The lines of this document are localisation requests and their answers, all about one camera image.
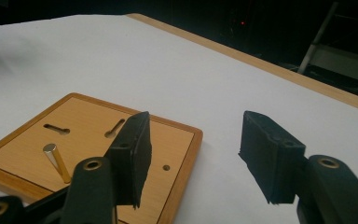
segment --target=metal peg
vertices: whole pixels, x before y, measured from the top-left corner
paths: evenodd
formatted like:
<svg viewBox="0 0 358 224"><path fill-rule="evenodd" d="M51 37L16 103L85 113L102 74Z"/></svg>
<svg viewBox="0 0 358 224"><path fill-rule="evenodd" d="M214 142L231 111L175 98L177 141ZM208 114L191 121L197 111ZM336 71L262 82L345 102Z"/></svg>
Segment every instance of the metal peg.
<svg viewBox="0 0 358 224"><path fill-rule="evenodd" d="M63 182L65 184L69 184L71 182L71 176L69 176L68 170L66 170L65 164L63 163L60 152L57 149L55 144L48 144L43 147L43 151L45 152L48 159L53 164L54 168L60 174Z"/></svg>

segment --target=gold pin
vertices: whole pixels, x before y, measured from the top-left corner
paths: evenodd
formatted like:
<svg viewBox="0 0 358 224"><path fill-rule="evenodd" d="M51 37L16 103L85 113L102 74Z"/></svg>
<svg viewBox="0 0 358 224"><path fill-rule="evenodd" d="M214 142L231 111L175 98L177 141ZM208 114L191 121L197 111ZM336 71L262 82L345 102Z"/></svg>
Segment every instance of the gold pin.
<svg viewBox="0 0 358 224"><path fill-rule="evenodd" d="M51 164L53 164L54 168L56 168L57 172L60 174L63 182L65 184L69 184L71 182L71 176L69 176L69 173L66 170L65 164L63 163L57 146L55 144L45 145L43 147L43 151L45 152L46 156L48 156Z"/></svg>

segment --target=keyhole slot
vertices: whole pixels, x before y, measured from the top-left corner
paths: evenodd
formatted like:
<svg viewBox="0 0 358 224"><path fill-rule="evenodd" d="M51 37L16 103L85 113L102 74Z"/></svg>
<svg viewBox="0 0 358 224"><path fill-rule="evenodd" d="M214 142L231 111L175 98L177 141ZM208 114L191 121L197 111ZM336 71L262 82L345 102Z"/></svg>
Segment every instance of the keyhole slot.
<svg viewBox="0 0 358 224"><path fill-rule="evenodd" d="M126 120L124 120L124 119L120 119L120 120L117 122L117 124L113 127L113 129L107 131L104 136L105 136L106 138L110 138L110 137L116 136L116 131L117 131L117 129L118 129L125 121L126 121Z"/></svg>
<svg viewBox="0 0 358 224"><path fill-rule="evenodd" d="M69 130L69 129L60 128L60 127L57 127L57 126L54 126L54 125L51 125L51 124L45 124L45 125L43 125L43 127L47 128L49 130L52 130L54 132L57 132L59 134L62 134L62 135L66 135L69 132L71 132L71 130Z"/></svg>

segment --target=table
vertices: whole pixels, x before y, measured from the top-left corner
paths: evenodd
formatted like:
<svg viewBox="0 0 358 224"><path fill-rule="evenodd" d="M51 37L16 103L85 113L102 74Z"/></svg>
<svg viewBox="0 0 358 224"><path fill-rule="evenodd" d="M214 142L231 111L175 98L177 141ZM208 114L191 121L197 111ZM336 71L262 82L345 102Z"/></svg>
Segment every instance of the table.
<svg viewBox="0 0 358 224"><path fill-rule="evenodd" d="M203 130L175 223L298 223L238 156L245 110L358 176L358 96L138 14L0 26L0 139L69 92Z"/></svg>

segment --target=wooden panel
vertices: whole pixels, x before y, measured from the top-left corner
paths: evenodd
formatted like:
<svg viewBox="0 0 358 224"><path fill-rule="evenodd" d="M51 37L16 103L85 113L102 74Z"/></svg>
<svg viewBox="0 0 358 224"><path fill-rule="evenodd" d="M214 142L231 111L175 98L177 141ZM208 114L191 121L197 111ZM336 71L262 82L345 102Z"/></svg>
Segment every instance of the wooden panel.
<svg viewBox="0 0 358 224"><path fill-rule="evenodd" d="M134 113L137 111L69 94L0 141L0 190L31 203L66 187L42 151L43 147L56 144L71 174L80 161L102 156L115 138L114 134L105 137L105 133ZM47 125L70 132L62 134ZM200 148L202 132L174 121L151 116L150 132L152 163L141 208L118 208L119 219L126 223L173 221Z"/></svg>

